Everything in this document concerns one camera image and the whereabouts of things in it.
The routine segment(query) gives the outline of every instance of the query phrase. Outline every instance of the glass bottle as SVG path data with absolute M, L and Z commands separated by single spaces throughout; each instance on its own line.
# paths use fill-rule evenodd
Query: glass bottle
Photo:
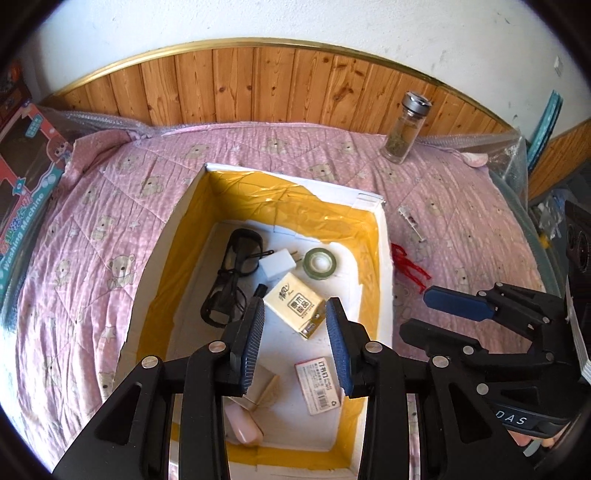
M 382 147 L 384 157 L 397 164 L 405 160 L 430 108 L 428 99 L 418 93 L 406 92 L 402 99 L 402 113 Z

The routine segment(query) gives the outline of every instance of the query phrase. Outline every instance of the red string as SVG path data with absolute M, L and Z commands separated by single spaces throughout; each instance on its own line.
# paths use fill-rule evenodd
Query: red string
M 419 293 L 423 293 L 427 286 L 418 278 L 416 277 L 411 270 L 416 270 L 421 275 L 423 275 L 427 280 L 431 280 L 431 275 L 425 272 L 421 267 L 415 265 L 408 257 L 407 253 L 400 245 L 391 244 L 392 245 L 392 260 L 394 260 L 394 266 L 396 270 L 402 273 L 404 276 L 410 278 L 413 282 L 415 282 L 419 288 Z

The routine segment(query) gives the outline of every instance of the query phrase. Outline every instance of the tape roll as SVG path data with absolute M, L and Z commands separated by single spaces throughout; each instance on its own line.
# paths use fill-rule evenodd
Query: tape roll
M 326 248 L 313 248 L 304 257 L 304 271 L 313 280 L 324 280 L 336 270 L 336 258 Z

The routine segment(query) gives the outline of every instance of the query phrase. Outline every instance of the yellow tape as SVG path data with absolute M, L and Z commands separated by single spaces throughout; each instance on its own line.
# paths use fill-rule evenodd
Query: yellow tape
M 363 285 L 359 322 L 375 338 L 380 305 L 378 225 L 371 212 L 321 201 L 301 185 L 263 172 L 213 171 L 195 189 L 174 236 L 160 284 L 145 318 L 137 361 L 166 357 L 176 312 L 213 226 L 223 220 L 254 220 L 291 229 L 329 244 L 344 245 L 355 257 Z M 328 452 L 247 448 L 227 443 L 228 459 L 249 465 L 311 470 L 349 468 L 363 399 L 345 399 L 335 445 Z M 171 438 L 178 440 L 178 424 Z

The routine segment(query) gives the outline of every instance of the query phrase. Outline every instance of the silver bottle cap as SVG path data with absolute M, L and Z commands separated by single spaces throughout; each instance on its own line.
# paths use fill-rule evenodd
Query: silver bottle cap
M 412 113 L 420 116 L 427 116 L 431 108 L 431 102 L 422 95 L 414 92 L 406 92 L 402 104 Z

